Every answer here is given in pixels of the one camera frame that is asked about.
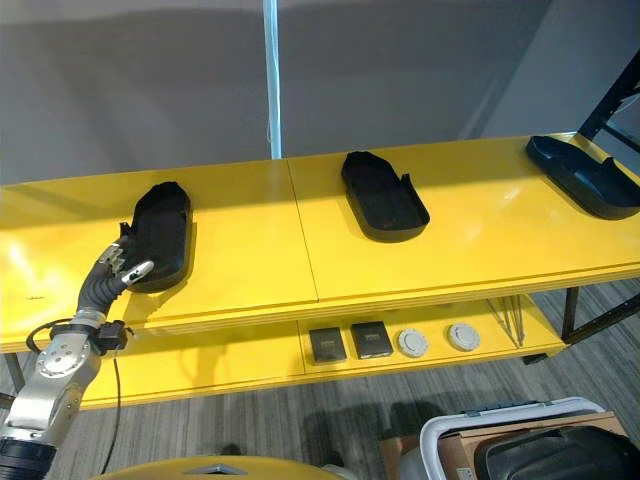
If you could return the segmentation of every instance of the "gray wall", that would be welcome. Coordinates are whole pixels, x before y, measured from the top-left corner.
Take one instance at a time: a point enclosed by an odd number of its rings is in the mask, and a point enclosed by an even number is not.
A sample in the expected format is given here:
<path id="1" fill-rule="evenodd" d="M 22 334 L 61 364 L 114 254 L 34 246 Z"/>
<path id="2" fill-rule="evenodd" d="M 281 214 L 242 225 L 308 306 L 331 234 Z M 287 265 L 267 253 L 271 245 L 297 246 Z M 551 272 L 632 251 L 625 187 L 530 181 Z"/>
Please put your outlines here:
<path id="1" fill-rule="evenodd" d="M 284 153 L 574 130 L 638 5 L 280 0 Z M 2 0 L 0 183 L 268 158 L 262 22 L 261 0 Z"/>
<path id="2" fill-rule="evenodd" d="M 280 0 L 284 154 L 478 136 L 548 4 Z"/>
<path id="3" fill-rule="evenodd" d="M 577 130 L 639 48 L 637 0 L 555 0 L 483 136 Z M 616 117 L 636 135 L 638 106 Z M 606 133 L 596 141 L 640 170 L 638 155 Z"/>
<path id="4" fill-rule="evenodd" d="M 269 157 L 260 0 L 2 0 L 0 55 L 2 183 Z"/>

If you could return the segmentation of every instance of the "white vertical pole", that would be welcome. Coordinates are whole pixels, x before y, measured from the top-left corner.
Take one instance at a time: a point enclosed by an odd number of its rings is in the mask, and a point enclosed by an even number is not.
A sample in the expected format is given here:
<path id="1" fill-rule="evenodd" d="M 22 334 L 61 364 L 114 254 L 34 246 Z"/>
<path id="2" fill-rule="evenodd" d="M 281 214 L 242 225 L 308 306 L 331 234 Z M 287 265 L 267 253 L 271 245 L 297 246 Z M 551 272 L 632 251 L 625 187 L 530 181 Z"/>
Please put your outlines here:
<path id="1" fill-rule="evenodd" d="M 280 54 L 278 50 L 278 0 L 262 0 L 267 58 L 267 96 L 271 158 L 282 158 L 280 132 Z"/>

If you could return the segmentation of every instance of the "robotic arm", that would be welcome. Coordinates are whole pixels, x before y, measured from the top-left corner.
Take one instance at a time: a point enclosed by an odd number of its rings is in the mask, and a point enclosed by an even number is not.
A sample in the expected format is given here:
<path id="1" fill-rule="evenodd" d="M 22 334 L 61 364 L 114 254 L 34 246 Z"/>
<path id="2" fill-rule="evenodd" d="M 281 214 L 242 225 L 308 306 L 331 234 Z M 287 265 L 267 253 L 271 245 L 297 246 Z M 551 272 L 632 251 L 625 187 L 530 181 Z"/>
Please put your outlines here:
<path id="1" fill-rule="evenodd" d="M 93 265 L 78 296 L 75 315 L 51 331 L 52 342 L 18 393 L 0 430 L 0 479 L 40 480 L 49 471 L 100 370 L 101 356 L 126 346 L 124 323 L 107 323 L 113 301 L 154 267 L 144 261 L 126 272 L 122 245 L 112 243 Z"/>

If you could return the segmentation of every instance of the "gray carpet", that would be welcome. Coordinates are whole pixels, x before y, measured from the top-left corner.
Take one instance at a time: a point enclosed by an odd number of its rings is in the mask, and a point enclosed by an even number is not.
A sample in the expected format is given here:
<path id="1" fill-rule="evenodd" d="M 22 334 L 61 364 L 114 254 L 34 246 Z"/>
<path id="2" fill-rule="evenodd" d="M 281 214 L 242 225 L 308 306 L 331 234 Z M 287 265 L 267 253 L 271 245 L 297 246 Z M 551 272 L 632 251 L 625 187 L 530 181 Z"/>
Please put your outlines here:
<path id="1" fill-rule="evenodd" d="M 578 325 L 639 291 L 638 280 L 582 289 Z M 535 300 L 560 329 L 564 292 L 536 294 Z M 640 444 L 639 320 L 638 315 L 630 317 L 530 366 L 520 359 L 502 360 L 124 408 L 110 470 L 216 454 L 235 443 L 247 454 L 311 464 L 322 463 L 327 452 L 336 449 L 360 478 L 383 479 L 378 441 L 416 433 L 434 415 L 494 402 L 573 395 L 614 410 Z M 11 390 L 4 365 L 0 388 Z M 113 409 L 82 413 L 48 478 L 96 475 L 107 452 L 113 416 Z"/>

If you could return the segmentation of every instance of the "yellow tabletop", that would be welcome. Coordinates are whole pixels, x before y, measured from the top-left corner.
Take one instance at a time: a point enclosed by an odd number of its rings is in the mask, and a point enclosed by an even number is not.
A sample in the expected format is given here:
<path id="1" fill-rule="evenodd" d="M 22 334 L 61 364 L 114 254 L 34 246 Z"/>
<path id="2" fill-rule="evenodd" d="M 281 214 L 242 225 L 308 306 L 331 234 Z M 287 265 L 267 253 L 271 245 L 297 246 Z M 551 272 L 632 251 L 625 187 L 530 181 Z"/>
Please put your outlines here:
<path id="1" fill-rule="evenodd" d="M 397 244 L 360 231 L 340 176 L 344 153 L 3 187 L 0 346 L 24 349 L 33 328 L 73 313 L 118 222 L 166 180 L 192 200 L 192 264 L 176 287 L 127 293 L 114 304 L 110 318 L 142 334 L 369 314 L 640 275 L 640 215 L 607 221 L 584 212 L 526 157 L 527 141 L 374 150 L 411 174 L 431 214 L 418 237 Z M 604 158 L 581 137 L 573 141 Z"/>
<path id="2" fill-rule="evenodd" d="M 2 343 L 22 343 L 36 326 L 72 315 L 118 223 L 130 222 L 136 201 L 167 180 L 191 198 L 189 277 L 160 294 L 125 293 L 110 318 L 135 327 L 317 301 L 284 161 L 34 182 L 1 190 Z"/>
<path id="3" fill-rule="evenodd" d="M 527 158 L 527 141 L 372 150 L 411 175 L 431 215 L 419 236 L 395 244 L 360 230 L 340 176 L 344 154 L 289 159 L 320 301 L 450 301 L 640 274 L 640 215 L 586 213 Z"/>

